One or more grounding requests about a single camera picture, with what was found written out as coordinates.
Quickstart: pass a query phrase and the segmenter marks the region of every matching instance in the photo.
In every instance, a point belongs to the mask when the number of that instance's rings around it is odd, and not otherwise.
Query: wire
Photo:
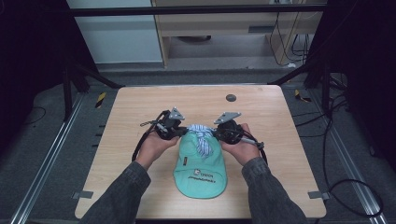
[[[305,115],[310,115],[310,114],[317,114],[319,112],[309,112],[309,113],[303,113],[303,114],[298,114],[298,115],[292,115],[292,117],[300,117],[300,116],[305,116]]]
[[[347,102],[347,100],[344,100],[344,101],[341,101],[340,103],[338,103],[337,105],[334,105],[335,100],[336,100],[337,98],[341,97],[341,96],[344,96],[344,94],[340,94],[340,95],[338,95],[337,97],[335,97],[334,100],[332,100],[331,109],[330,109],[330,112],[331,112],[331,113],[328,115],[329,121],[328,121],[328,123],[327,123],[325,133],[324,133],[324,135],[323,135],[323,142],[322,142],[322,169],[323,169],[323,176],[324,176],[324,179],[325,179],[326,187],[327,187],[329,193],[334,197],[334,199],[335,199],[337,202],[339,202],[341,205],[343,205],[343,206],[345,207],[345,209],[347,209],[348,211],[350,211],[350,212],[352,212],[352,213],[354,213],[355,215],[358,215],[358,216],[360,216],[360,217],[377,217],[377,216],[379,216],[379,215],[382,213],[382,211],[384,210],[384,203],[383,203],[381,197],[379,196],[379,194],[378,194],[372,187],[370,187],[368,184],[366,184],[366,183],[364,183],[364,182],[362,182],[362,181],[360,181],[360,180],[357,180],[357,179],[342,179],[342,180],[339,180],[339,181],[337,181],[336,183],[334,183],[334,184],[332,184],[332,185],[330,185],[330,183],[329,183],[329,178],[328,178],[328,174],[327,174],[327,170],[326,170],[326,140],[327,140],[327,133],[328,133],[329,130],[331,129],[332,123],[333,123],[333,121],[332,121],[332,113],[333,113],[333,111],[334,111],[335,109],[341,107],[342,105],[345,105],[346,102]],[[374,196],[375,196],[375,197],[378,199],[378,201],[379,201],[379,203],[378,203],[378,205],[379,205],[379,210],[378,210],[378,212],[375,213],[375,214],[372,214],[372,215],[368,215],[368,214],[365,214],[365,213],[361,213],[361,212],[358,212],[358,211],[352,209],[351,207],[347,206],[343,201],[341,201],[341,200],[334,194],[333,190],[334,190],[337,186],[339,186],[340,184],[345,183],[345,182],[358,183],[358,184],[361,184],[361,185],[367,187],[368,189],[370,189],[370,191],[374,194]]]
[[[257,139],[255,137],[253,137],[253,135],[251,133],[248,133],[247,131],[243,130],[242,132],[239,132],[237,130],[233,130],[233,129],[221,129],[222,131],[225,132],[230,132],[230,133],[238,133],[238,134],[242,134],[244,136],[246,136],[248,139],[253,140],[255,142],[257,142]]]
[[[312,14],[312,15],[310,15],[310,16],[308,16],[308,17],[305,17],[305,18],[302,18],[303,20],[309,20],[309,19],[311,19],[312,17],[314,17],[315,15],[317,15],[318,13],[317,12],[315,12],[314,14]]]
[[[34,106],[33,109],[41,109],[41,110],[43,110],[43,114],[41,115],[40,118],[35,119],[35,120],[33,120],[33,121],[25,122],[25,123],[23,123],[23,125],[34,124],[34,123],[38,122],[39,120],[43,119],[43,118],[46,116],[46,114],[47,114],[47,110],[46,110],[44,107],[41,107],[41,106]]]
[[[282,37],[281,37],[282,35],[280,34],[280,29],[279,29],[279,12],[276,13],[276,21],[275,21],[275,25],[274,25],[274,30],[273,30],[273,32],[272,32],[271,35],[270,35],[270,46],[271,46],[271,50],[272,50],[272,52],[274,53],[274,55],[276,55],[276,54],[275,54],[274,49],[273,49],[273,47],[272,47],[272,37],[273,37],[274,31],[276,30],[276,27],[277,27],[277,32],[278,32],[278,34],[279,34],[280,43],[282,44],[283,53],[285,54],[286,58],[287,58],[289,61],[291,61],[292,63],[300,62],[301,60],[291,59],[291,58],[289,57],[288,53],[286,52],[286,47],[285,47],[285,44],[284,44],[283,39],[282,39]],[[276,63],[277,63],[278,65],[280,65],[280,66],[284,66],[284,65],[285,65],[285,64],[279,63],[277,60],[276,60]]]
[[[321,114],[320,116],[317,116],[317,117],[315,117],[315,118],[313,118],[313,119],[310,119],[309,121],[306,121],[306,122],[304,122],[304,123],[296,124],[295,126],[296,126],[296,127],[303,126],[303,125],[308,124],[308,123],[311,123],[311,122],[313,122],[313,121],[315,121],[315,120],[317,120],[317,119],[320,119],[321,117],[323,117],[323,116],[325,116],[325,115],[326,115],[326,114]]]
[[[146,125],[146,124],[149,124],[149,123],[151,125],[146,130],[146,132],[143,133],[142,137],[140,138],[139,142],[137,143],[136,148],[134,149],[134,154],[132,154],[132,161],[136,160],[137,154],[139,153],[139,150],[142,147],[143,143],[146,141],[146,139],[148,138],[149,134],[155,131],[154,127],[155,127],[156,123],[158,123],[158,120],[160,120],[160,118],[162,116],[164,116],[167,112],[169,112],[169,111],[164,110],[163,112],[161,112],[161,114],[154,121],[149,121],[149,122],[145,122],[145,123],[140,124],[141,127]]]
[[[301,42],[301,38],[300,35],[296,35],[294,37],[293,43],[291,44],[291,52],[293,53],[293,55],[298,56],[298,57],[302,57],[301,61],[304,64],[304,61],[306,59],[306,57],[308,56],[308,48],[309,48],[309,35],[305,35],[304,36],[304,46],[303,49],[295,49],[294,46],[297,42],[297,39],[299,39],[299,43]]]
[[[309,138],[309,137],[321,137],[321,136],[323,136],[324,135],[324,133],[323,134],[318,134],[318,135],[300,135],[299,137],[303,137],[303,138]]]

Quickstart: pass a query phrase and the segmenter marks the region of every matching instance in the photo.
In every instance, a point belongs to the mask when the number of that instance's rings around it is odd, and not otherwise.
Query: wrist
[[[256,158],[259,158],[259,157],[260,157],[260,155],[252,155],[252,156],[245,157],[243,160],[242,166],[245,166],[248,162],[250,162]]]
[[[149,167],[152,164],[152,160],[148,159],[147,157],[145,157],[144,155],[142,156],[138,156],[135,160],[137,163],[139,163],[143,168],[145,168],[145,170],[147,171],[149,169]]]

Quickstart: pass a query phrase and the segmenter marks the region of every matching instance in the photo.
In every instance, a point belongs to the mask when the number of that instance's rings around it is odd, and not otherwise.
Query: human hand
[[[157,133],[150,133],[143,142],[135,161],[148,170],[151,164],[160,158],[166,149],[176,145],[178,139],[179,137],[177,136],[171,140],[163,140]]]
[[[250,133],[250,129],[248,128],[248,125],[246,123],[241,124],[241,127],[243,130]],[[256,157],[260,157],[260,151],[257,149],[256,146],[253,146],[250,143],[240,141],[235,145],[229,145],[223,141],[219,141],[219,142],[221,144],[222,149],[233,155],[236,158],[236,160],[243,166],[248,161]]]

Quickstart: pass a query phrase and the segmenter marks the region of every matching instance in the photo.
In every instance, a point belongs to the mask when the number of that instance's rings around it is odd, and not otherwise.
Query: wooden table
[[[226,95],[234,94],[235,102]],[[76,217],[82,217],[131,162],[134,148],[147,127],[140,123],[156,119],[176,106],[185,120],[216,127],[213,121],[223,112],[241,112],[237,123],[248,123],[254,136],[265,144],[269,167],[285,190],[307,217],[326,214],[321,199],[309,199],[308,191],[317,191],[282,90],[278,86],[161,86],[120,89],[106,129],[93,160],[84,191],[91,199],[80,198]],[[173,171],[178,145],[169,148],[148,170],[151,184],[143,195],[137,218],[250,218],[248,187],[241,175],[242,166],[223,152],[228,185],[217,198],[191,199],[175,185]]]

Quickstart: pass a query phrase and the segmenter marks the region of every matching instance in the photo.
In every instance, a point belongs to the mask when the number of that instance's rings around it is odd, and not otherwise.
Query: gray sleeve
[[[132,162],[79,223],[134,223],[140,199],[150,181],[146,170]]]
[[[242,175],[248,186],[252,223],[307,223],[301,208],[289,198],[262,158],[248,161]]]

